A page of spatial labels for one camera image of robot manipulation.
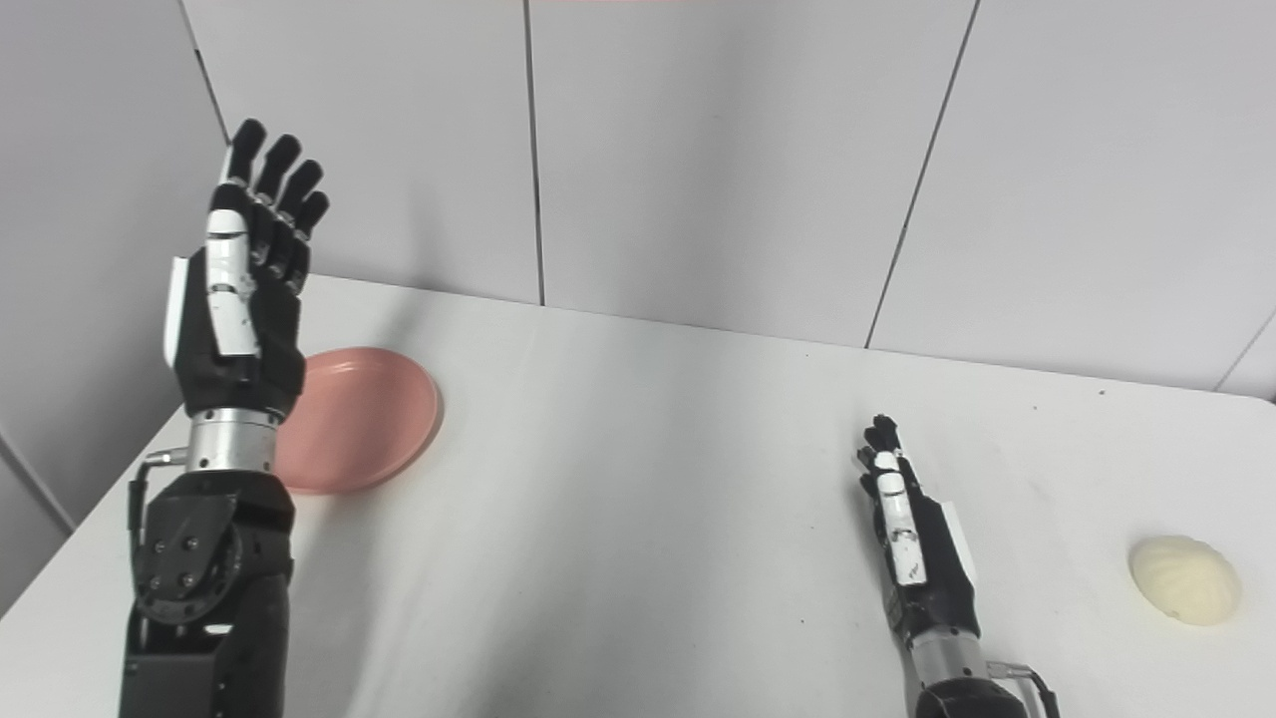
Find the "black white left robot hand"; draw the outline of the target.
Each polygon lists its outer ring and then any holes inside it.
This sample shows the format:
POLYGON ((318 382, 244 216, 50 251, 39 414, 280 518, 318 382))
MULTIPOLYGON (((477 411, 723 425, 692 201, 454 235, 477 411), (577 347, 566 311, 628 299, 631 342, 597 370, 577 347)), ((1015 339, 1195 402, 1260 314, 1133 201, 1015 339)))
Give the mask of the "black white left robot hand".
POLYGON ((174 260, 165 363, 188 414, 249 409, 286 420, 304 390, 301 292, 329 210, 322 165, 258 119, 228 142, 200 249, 174 260))

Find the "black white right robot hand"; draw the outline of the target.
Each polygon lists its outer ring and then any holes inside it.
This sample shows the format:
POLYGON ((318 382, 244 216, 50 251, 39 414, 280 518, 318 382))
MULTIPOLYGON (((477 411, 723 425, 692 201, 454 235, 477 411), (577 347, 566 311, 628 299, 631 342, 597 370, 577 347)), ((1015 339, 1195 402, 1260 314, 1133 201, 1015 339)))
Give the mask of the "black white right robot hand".
POLYGON ((983 636, 974 582, 944 508, 929 497, 906 457, 898 423, 875 414, 857 449, 873 531, 888 576, 887 619, 901 641, 923 633, 983 636))

